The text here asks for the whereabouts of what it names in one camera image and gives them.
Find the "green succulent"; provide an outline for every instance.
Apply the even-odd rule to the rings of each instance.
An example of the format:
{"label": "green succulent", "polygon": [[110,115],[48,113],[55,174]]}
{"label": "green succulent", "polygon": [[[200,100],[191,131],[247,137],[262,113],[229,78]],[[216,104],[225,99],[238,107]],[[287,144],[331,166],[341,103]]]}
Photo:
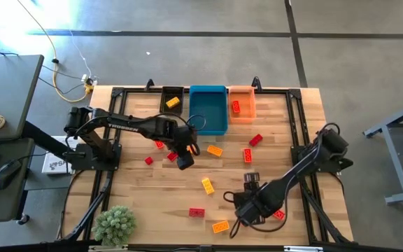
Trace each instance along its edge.
{"label": "green succulent", "polygon": [[91,231],[96,241],[102,240],[102,245],[117,246],[127,244],[135,228],[133,212],[125,206],[114,206],[97,216],[96,225]]}

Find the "red lego brick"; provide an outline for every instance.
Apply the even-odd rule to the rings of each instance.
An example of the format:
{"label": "red lego brick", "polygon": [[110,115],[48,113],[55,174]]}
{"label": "red lego brick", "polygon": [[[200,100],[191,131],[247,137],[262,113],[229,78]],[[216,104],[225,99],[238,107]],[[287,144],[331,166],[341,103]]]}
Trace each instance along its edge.
{"label": "red lego brick", "polygon": [[244,162],[251,162],[251,149],[246,148],[243,150],[243,161]]}
{"label": "red lego brick", "polygon": [[260,141],[262,141],[262,136],[257,134],[255,137],[253,137],[253,139],[250,140],[250,145],[254,147]]}
{"label": "red lego brick", "polygon": [[153,159],[151,157],[147,157],[144,161],[146,161],[147,165],[151,165],[153,163]]}
{"label": "red lego brick", "polygon": [[193,209],[189,208],[190,217],[204,218],[204,209]]}
{"label": "red lego brick", "polygon": [[283,211],[281,211],[281,210],[278,210],[278,211],[273,213],[273,216],[275,216],[279,220],[283,220],[284,216],[285,216],[285,213]]}
{"label": "red lego brick", "polygon": [[159,149],[164,148],[164,143],[162,143],[161,141],[155,141],[155,144]]}
{"label": "red lego brick", "polygon": [[171,162],[173,162],[176,158],[178,157],[178,154],[177,153],[169,153],[168,155],[167,155],[167,158],[169,159],[169,160],[171,160]]}
{"label": "red lego brick", "polygon": [[240,113],[241,112],[241,107],[239,106],[239,101],[233,101],[232,102],[232,111],[234,113]]}

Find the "wooden tabletop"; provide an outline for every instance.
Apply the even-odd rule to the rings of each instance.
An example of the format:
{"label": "wooden tabletop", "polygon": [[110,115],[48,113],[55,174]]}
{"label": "wooden tabletop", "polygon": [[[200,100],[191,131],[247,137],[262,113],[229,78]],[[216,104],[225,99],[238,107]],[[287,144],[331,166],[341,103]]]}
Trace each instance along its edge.
{"label": "wooden tabletop", "polygon": [[[108,110],[112,87],[96,86],[90,106]],[[312,140],[315,132],[325,124],[323,104],[319,89],[306,88],[301,91],[309,137]],[[144,118],[159,113],[160,96],[161,94],[128,94],[125,114]],[[225,136],[199,136],[201,155],[195,157],[195,164],[184,171],[178,169],[176,162],[167,159],[168,150],[157,149],[153,141],[144,139],[140,134],[121,133],[120,168],[113,179],[109,208],[123,205],[133,210],[138,227],[130,244],[308,244],[298,186],[289,193],[288,220],[278,232],[262,233],[249,227],[241,227],[233,239],[228,237],[229,230],[213,233],[214,223],[226,220],[230,227],[234,224],[234,205],[226,202],[222,195],[227,190],[243,191],[243,174],[259,172],[263,183],[281,177],[292,167],[292,138],[285,97],[279,94],[257,94],[255,98],[257,118],[253,124],[230,123]],[[184,118],[188,118],[188,101],[186,94],[182,114]],[[300,129],[297,113],[295,117],[297,129]],[[248,142],[256,134],[261,134],[264,138],[253,148],[253,162],[245,164],[241,149],[248,148]],[[222,148],[222,156],[207,153],[209,145]],[[149,156],[154,160],[150,166],[144,162]],[[213,184],[215,192],[211,195],[204,191],[204,178],[210,178]],[[64,234],[73,229],[87,210],[93,180],[93,171],[85,171],[76,179],[66,206]],[[352,240],[340,184],[330,174],[318,174],[318,183],[325,212],[341,233]],[[189,208],[205,209],[205,217],[189,217]],[[311,211],[315,232],[319,237],[318,219],[312,208]],[[270,217],[260,227],[269,229],[278,225],[280,221]]]}

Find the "gray floor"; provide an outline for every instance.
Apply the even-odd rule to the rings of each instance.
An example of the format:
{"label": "gray floor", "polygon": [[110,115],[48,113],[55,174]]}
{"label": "gray floor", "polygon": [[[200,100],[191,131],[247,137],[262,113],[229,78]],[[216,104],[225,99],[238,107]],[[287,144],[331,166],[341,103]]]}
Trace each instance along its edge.
{"label": "gray floor", "polygon": [[[56,6],[48,1],[23,2],[49,29],[289,31],[282,0],[63,0],[54,1],[60,3]],[[291,2],[299,32],[403,33],[403,0]],[[39,3],[38,8],[32,3]],[[38,27],[16,1],[8,5],[0,9],[0,50],[40,53],[51,67],[47,38],[23,35]],[[71,37],[52,39],[61,71],[86,74]],[[74,40],[102,85],[144,85],[149,78],[163,85],[249,85],[257,75],[264,86],[299,87],[290,38],[75,36]],[[343,181],[355,240],[403,249],[403,204],[386,206],[383,200],[401,192],[385,141],[361,135],[403,107],[403,40],[300,39],[299,44],[308,86],[320,88],[327,119],[340,124],[351,145],[348,157],[355,164],[343,172]],[[47,69],[41,76],[51,81]],[[58,83],[68,90],[78,80],[59,76]],[[77,89],[69,97],[82,93]],[[28,119],[49,134],[62,134],[70,106],[38,82]],[[26,212],[32,221],[25,226],[0,223],[0,246],[52,241],[63,198],[63,190],[30,193]]]}

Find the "black bin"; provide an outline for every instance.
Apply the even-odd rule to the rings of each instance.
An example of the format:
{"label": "black bin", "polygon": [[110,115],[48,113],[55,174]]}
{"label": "black bin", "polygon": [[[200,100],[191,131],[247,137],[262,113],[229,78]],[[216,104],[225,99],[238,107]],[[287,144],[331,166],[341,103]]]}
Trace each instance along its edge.
{"label": "black bin", "polygon": [[[181,115],[183,112],[183,95],[184,87],[162,87],[160,113],[174,113]],[[173,108],[169,108],[166,105],[166,102],[174,97],[177,97],[180,100],[180,103]]]}

